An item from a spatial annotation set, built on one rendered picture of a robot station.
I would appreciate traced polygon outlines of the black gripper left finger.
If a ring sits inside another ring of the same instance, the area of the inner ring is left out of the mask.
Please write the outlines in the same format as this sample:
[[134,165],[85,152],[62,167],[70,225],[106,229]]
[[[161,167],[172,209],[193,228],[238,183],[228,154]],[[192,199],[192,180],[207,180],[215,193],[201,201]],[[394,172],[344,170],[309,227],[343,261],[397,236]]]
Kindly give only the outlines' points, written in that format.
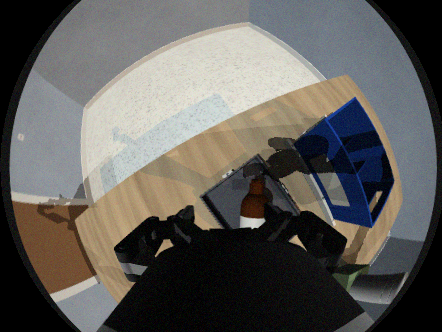
[[189,245],[218,241],[215,234],[201,229],[194,221],[194,206],[187,205],[176,215],[168,216],[167,220],[159,221],[159,217],[151,216],[138,225],[114,247],[127,280],[138,280],[144,270],[155,261],[163,240],[170,239],[173,246],[182,241]]

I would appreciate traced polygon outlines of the blue crate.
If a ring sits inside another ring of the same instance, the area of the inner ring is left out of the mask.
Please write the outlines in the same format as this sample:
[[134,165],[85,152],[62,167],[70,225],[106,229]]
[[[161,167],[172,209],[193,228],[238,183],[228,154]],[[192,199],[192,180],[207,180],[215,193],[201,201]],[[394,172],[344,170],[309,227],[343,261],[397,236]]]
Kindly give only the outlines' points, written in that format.
[[[372,228],[395,181],[382,141],[357,98],[293,145],[317,182],[333,218]],[[370,212],[369,205],[380,191]]]

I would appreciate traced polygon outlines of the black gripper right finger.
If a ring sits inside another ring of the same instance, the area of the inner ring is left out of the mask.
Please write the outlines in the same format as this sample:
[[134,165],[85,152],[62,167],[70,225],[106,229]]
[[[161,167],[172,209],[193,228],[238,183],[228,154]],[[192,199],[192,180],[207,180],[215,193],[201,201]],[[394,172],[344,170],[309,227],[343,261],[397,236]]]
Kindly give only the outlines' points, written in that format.
[[278,237],[288,241],[290,235],[297,235],[305,249],[308,249],[307,252],[331,275],[334,274],[344,253],[347,238],[311,211],[301,211],[300,216],[292,215],[292,212],[283,211],[271,202],[264,203],[265,222],[248,232],[245,239],[274,241]]

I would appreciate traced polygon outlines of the brown glass bottle with white label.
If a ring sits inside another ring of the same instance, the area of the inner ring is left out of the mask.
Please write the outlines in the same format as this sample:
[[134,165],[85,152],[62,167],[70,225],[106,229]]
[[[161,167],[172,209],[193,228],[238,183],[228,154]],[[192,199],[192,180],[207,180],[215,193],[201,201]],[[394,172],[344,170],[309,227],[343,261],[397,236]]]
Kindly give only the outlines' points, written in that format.
[[259,228],[264,222],[264,203],[270,202],[263,194],[262,179],[251,179],[249,194],[241,202],[240,228]]

